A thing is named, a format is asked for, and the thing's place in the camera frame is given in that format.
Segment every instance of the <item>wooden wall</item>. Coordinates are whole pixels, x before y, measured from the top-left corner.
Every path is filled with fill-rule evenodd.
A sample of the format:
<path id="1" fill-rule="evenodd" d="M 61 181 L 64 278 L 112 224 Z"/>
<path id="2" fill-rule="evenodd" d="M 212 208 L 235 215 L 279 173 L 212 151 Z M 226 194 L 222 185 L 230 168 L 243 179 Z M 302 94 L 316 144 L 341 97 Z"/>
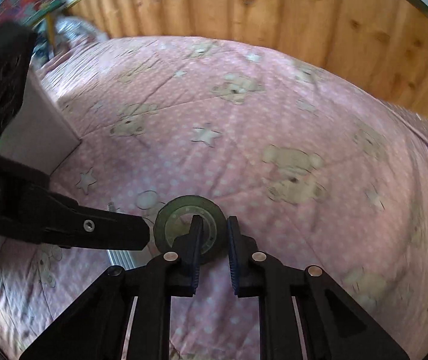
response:
<path id="1" fill-rule="evenodd" d="M 111 37 L 199 35 L 277 49 L 428 116 L 428 17 L 407 0 L 80 0 Z"/>

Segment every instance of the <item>bed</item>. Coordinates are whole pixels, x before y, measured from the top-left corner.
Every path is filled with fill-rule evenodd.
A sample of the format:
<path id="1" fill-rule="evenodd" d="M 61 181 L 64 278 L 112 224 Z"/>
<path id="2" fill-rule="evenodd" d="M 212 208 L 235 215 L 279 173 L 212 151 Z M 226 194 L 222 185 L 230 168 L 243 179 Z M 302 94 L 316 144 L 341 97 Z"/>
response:
<path id="1" fill-rule="evenodd" d="M 324 268 L 407 351 L 428 353 L 428 121 L 281 52 L 199 37 L 73 48 L 42 85 L 82 139 L 51 189 L 142 215 L 215 202 L 285 265 Z M 151 255 L 158 253 L 150 242 Z M 6 240 L 0 348 L 17 359 L 110 265 L 106 251 Z M 173 359 L 258 359 L 255 299 L 227 257 L 174 298 Z"/>

